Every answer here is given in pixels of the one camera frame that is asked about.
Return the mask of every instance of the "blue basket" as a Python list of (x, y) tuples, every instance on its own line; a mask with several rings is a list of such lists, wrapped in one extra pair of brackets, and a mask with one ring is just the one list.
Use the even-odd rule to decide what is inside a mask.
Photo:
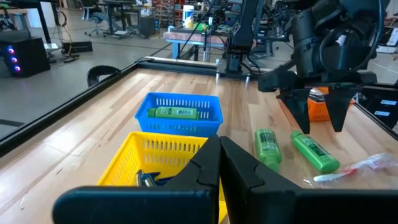
[[(196, 108), (199, 120), (148, 118), (148, 109), (160, 106)], [(148, 93), (136, 113), (136, 119), (142, 131), (146, 132), (210, 137), (223, 123), (223, 114), (217, 96)]]

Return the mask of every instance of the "green bottle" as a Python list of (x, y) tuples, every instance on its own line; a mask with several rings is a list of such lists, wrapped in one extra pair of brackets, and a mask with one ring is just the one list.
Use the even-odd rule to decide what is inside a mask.
[(275, 133), (269, 129), (258, 129), (255, 132), (256, 151), (258, 160), (268, 168), (279, 172), (279, 164), (282, 162), (279, 145)]
[(198, 119), (196, 108), (177, 108), (160, 106), (148, 109), (148, 118), (171, 118), (171, 119)]
[(311, 137), (300, 131), (292, 131), (290, 138), (292, 138), (293, 145), (321, 174), (330, 174), (339, 168), (340, 163)]

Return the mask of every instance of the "yellow object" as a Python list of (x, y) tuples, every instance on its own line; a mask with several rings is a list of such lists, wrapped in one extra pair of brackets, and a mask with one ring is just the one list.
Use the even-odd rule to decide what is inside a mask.
[(193, 21), (192, 16), (185, 19), (185, 27), (186, 28), (193, 28), (193, 23), (194, 23), (194, 21)]
[[(133, 132), (113, 157), (98, 181), (101, 186), (134, 186), (136, 173), (160, 172), (159, 178), (177, 175), (207, 138)], [(227, 214), (220, 183), (218, 222)]]

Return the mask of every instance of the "wooden tabletop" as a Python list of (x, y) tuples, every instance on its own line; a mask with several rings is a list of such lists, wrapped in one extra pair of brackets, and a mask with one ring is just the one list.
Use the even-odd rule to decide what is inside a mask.
[[(283, 155), (280, 174), (302, 187), (311, 187), (303, 180), (318, 175), (291, 144), (296, 124), (286, 117), (276, 93), (258, 92), (256, 82), (246, 89), (237, 80), (221, 78), (216, 84), (214, 77), (138, 69), (0, 159), (0, 223), (51, 223), (60, 194), (95, 185), (127, 134), (140, 130), (134, 115), (150, 91), (219, 96), (220, 136), (254, 154), (255, 130), (273, 129)], [(355, 106), (341, 133), (327, 122), (313, 123), (311, 131), (342, 167), (398, 149), (397, 141)], [(383, 172), (336, 187), (388, 189), (397, 187), (395, 180)]]
[[(26, 9), (7, 9), (8, 14), (27, 14)], [(4, 14), (4, 10), (0, 10), (0, 15)]]
[[(187, 40), (191, 33), (186, 33), (186, 32), (164, 32), (163, 33), (163, 38), (168, 39), (168, 40)], [(223, 41), (226, 41), (225, 36), (217, 36), (217, 35), (212, 35), (211, 37), (208, 37), (207, 41), (212, 44), (223, 44)], [(191, 36), (190, 41), (194, 42), (205, 42), (205, 36), (201, 34), (193, 34)]]

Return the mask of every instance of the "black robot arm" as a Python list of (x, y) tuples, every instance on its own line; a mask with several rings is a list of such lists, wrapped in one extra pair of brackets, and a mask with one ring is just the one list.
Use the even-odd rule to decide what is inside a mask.
[[(359, 73), (376, 56), (388, 0), (321, 0), (292, 20), (294, 53), (289, 65), (264, 74), (259, 91), (280, 89), (280, 98), (304, 133), (310, 132), (307, 100), (314, 86), (327, 86), (325, 103), (335, 131), (341, 131), (353, 95), (376, 83), (376, 74)], [(336, 41), (350, 37), (350, 45)], [(369, 43), (375, 36), (372, 46)]]
[(239, 26), (228, 38), (225, 73), (242, 74), (242, 61), (252, 47), (253, 31), (251, 24), (256, 13), (258, 0), (243, 0)]

